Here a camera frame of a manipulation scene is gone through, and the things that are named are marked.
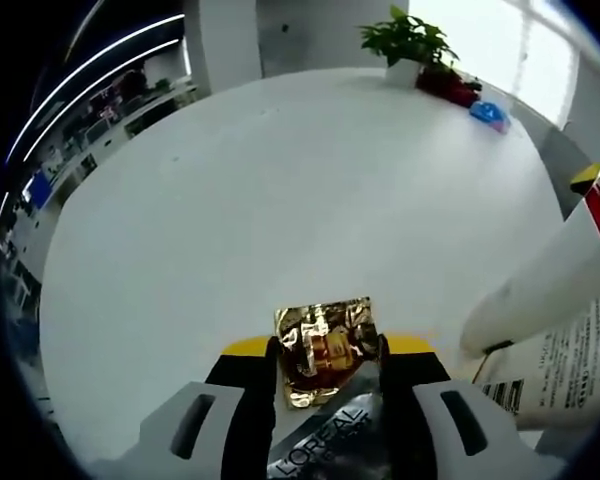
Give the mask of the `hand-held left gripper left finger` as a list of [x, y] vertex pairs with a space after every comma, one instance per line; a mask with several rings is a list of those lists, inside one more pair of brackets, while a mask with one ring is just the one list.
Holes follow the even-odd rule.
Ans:
[[94, 479], [264, 479], [275, 426], [278, 340], [236, 342], [140, 424], [135, 445]]

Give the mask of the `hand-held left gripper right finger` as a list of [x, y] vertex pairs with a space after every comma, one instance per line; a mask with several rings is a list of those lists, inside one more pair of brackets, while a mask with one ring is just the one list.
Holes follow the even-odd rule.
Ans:
[[379, 337], [382, 423], [393, 479], [556, 479], [565, 462], [520, 437], [512, 416], [453, 380], [433, 352]]

